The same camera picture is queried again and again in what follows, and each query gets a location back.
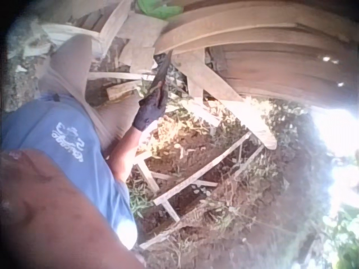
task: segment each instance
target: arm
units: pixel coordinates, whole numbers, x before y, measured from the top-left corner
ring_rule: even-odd
[[[115,179],[126,182],[136,155],[141,134],[155,120],[164,115],[168,99],[167,91],[162,90],[161,83],[146,98],[140,101],[132,127],[125,133],[110,154],[108,165]]]
[[[2,244],[21,268],[143,268],[45,155],[2,154],[1,191]]]
[[[116,180],[126,183],[130,175],[142,132],[131,127],[113,149],[108,165]]]

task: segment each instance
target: wooden structure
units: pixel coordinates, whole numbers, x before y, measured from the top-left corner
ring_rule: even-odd
[[[343,10],[331,13],[335,8],[327,4],[320,8],[322,1],[317,0],[173,0],[171,4],[184,6],[185,13],[162,21],[131,13],[131,2],[107,0],[97,10],[99,3],[93,0],[86,12],[78,8],[73,11],[78,18],[73,25],[44,24],[43,28],[56,45],[76,34],[90,35],[97,59],[106,56],[115,37],[129,39],[119,61],[131,66],[131,73],[89,73],[89,80],[133,80],[108,89],[111,99],[137,89],[140,80],[153,80],[153,54],[173,49],[172,63],[187,76],[188,94],[193,98],[187,109],[201,112],[210,124],[218,125],[218,119],[201,108],[205,90],[263,143],[232,177],[239,176],[264,146],[271,150],[277,147],[259,112],[245,103],[241,95],[298,101],[322,108],[357,105],[359,27],[338,15],[345,13]],[[79,18],[89,11],[93,13]],[[215,62],[213,69],[205,64],[207,48]],[[174,220],[154,231],[157,236],[142,244],[142,248],[165,239],[183,225],[168,202],[171,197],[194,183],[219,187],[199,178],[238,147],[240,160],[242,144],[250,133],[168,190],[161,190],[155,178],[171,177],[151,172],[146,166],[144,160],[150,154],[136,158],[135,166],[156,195],[154,203],[162,205]]]

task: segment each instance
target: black glove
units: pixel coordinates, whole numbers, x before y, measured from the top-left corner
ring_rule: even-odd
[[[140,109],[136,114],[132,126],[143,132],[152,122],[163,117],[167,99],[168,92],[162,90],[159,84],[151,94],[139,101]]]

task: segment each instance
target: wooden slat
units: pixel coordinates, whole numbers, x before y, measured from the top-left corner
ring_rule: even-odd
[[[276,84],[273,80],[272,82],[270,80],[259,82],[228,78],[226,81],[239,94],[278,98],[323,108],[345,108],[356,100],[355,92],[351,92],[345,87],[338,88],[337,85],[309,76],[295,75],[291,78],[287,77],[289,86]]]
[[[342,55],[345,58],[356,56],[354,47],[339,40],[303,31],[294,31],[292,29],[247,29],[211,35],[177,47],[174,54],[224,44],[245,43],[300,45],[320,49],[325,52],[334,52],[336,55]]]
[[[345,82],[353,87],[357,83],[358,68],[347,70],[341,63],[327,63],[304,55],[282,52],[234,52],[226,53],[226,77],[262,81],[260,75],[267,73],[285,79],[285,74],[296,73],[332,82]]]
[[[172,175],[165,175],[165,174],[156,173],[156,172],[151,172],[151,175],[154,178],[158,178],[158,179],[162,179],[162,180],[178,180],[179,179]],[[208,187],[217,187],[218,186],[218,183],[216,183],[216,182],[210,182],[210,181],[205,181],[205,180],[200,180],[200,179],[194,181],[193,184],[200,185],[200,186],[208,186]]]
[[[112,86],[110,88],[107,88],[106,91],[107,91],[108,99],[110,101],[118,99],[123,94],[125,94],[125,93],[127,93],[129,91],[139,89],[140,85],[142,85],[142,81],[141,80],[135,80],[135,81],[125,82],[123,84],[119,84],[119,85],[115,85],[115,86]]]
[[[151,171],[148,169],[147,165],[145,164],[144,160],[139,160],[136,164],[136,167],[138,168],[140,174],[144,177],[144,179],[146,180],[147,184],[149,185],[150,189],[154,192],[157,193],[159,192],[159,187],[156,183],[156,181],[154,180],[154,178],[151,175]],[[177,215],[177,213],[175,212],[175,210],[173,209],[173,207],[169,204],[169,202],[167,200],[163,201],[161,203],[163,205],[163,207],[166,209],[166,211],[169,213],[169,215],[176,221],[179,222],[180,221],[180,217]]]
[[[135,40],[136,46],[152,47],[167,24],[158,18],[131,13],[117,36]]]
[[[134,47],[132,48],[131,73],[151,72],[153,65],[153,47]]]
[[[99,10],[96,10],[95,12],[91,13],[87,17],[85,22],[79,27],[87,30],[92,30],[100,18],[101,18],[101,12]]]
[[[101,29],[100,32],[100,40],[102,42],[102,58],[104,58],[107,54],[109,47],[112,44],[113,39],[115,38],[116,34],[122,27],[123,23],[127,19],[128,13],[131,8],[131,0],[122,0],[120,4],[115,8],[112,12],[108,20],[106,21],[105,25]]]
[[[157,40],[156,53],[163,53],[207,36],[230,31],[259,27],[297,27],[298,25],[345,41],[359,41],[358,27],[353,22],[315,8],[287,3],[279,7],[237,8],[185,23],[163,34]]]
[[[183,24],[187,24],[191,21],[198,20],[199,18],[211,16],[216,13],[244,7],[255,6],[283,6],[285,3],[281,1],[238,1],[235,3],[217,3],[215,6],[208,6],[198,8],[195,10],[187,11],[177,16],[173,16],[168,19],[169,24],[165,28],[165,32],[177,28]]]
[[[228,156],[233,150],[235,150],[238,146],[240,146],[246,139],[248,139],[250,136],[250,132],[245,134],[241,139],[239,139],[236,143],[234,143],[230,148],[228,148],[225,152],[223,152],[221,155],[219,155],[217,158],[215,158],[213,161],[206,164],[203,168],[195,172],[193,175],[173,187],[172,189],[168,190],[167,192],[161,194],[156,199],[153,200],[153,202],[156,205],[159,205],[163,203],[163,201],[166,201],[170,199],[172,196],[180,192],[181,190],[185,189],[187,186],[198,180],[199,177],[203,176],[205,173],[207,173],[210,169],[215,167],[217,164],[219,164],[226,156]]]
[[[248,105],[222,78],[191,53],[174,55],[173,65],[226,106],[269,149],[277,141],[260,113]]]
[[[205,60],[205,51],[204,48],[194,50],[193,54],[198,57],[198,59],[202,62]],[[203,89],[199,87],[193,80],[190,78],[187,79],[187,86],[188,86],[188,93],[190,96],[193,97],[193,99],[198,103],[203,103]]]
[[[89,72],[88,80],[98,80],[99,78],[119,78],[121,80],[147,80],[152,81],[155,76],[121,73],[121,72]]]

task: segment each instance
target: dirt ground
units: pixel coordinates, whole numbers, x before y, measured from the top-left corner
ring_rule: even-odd
[[[29,35],[25,21],[10,36],[9,42],[17,45],[9,47],[12,57],[2,96],[2,109],[7,112],[38,95],[35,70],[45,56],[22,58],[21,44]],[[126,72],[128,67],[112,61],[123,45],[123,40],[116,39],[106,59],[91,69]],[[19,65],[26,71],[16,72]],[[185,82],[174,69],[170,75]],[[92,106],[102,105],[108,100],[105,89],[122,82],[90,81],[86,99]],[[178,89],[170,90],[182,95]],[[262,111],[278,139],[278,148],[262,151],[245,172],[233,178],[236,150],[202,178],[219,183],[217,189],[193,184],[172,197],[169,201],[184,216],[184,224],[165,241],[145,251],[136,250],[145,257],[148,268],[288,268],[307,235],[316,230],[328,206],[331,161],[308,109],[280,100],[247,101]],[[248,131],[218,102],[208,99],[205,104],[222,120],[218,128],[211,128],[179,105],[160,120],[159,128],[142,145],[154,156],[146,160],[151,171],[174,176],[173,180],[157,179],[161,190],[203,167]],[[243,144],[243,161],[258,145],[255,139]],[[152,204],[153,194],[136,169],[129,188],[142,243],[171,219],[161,206]]]

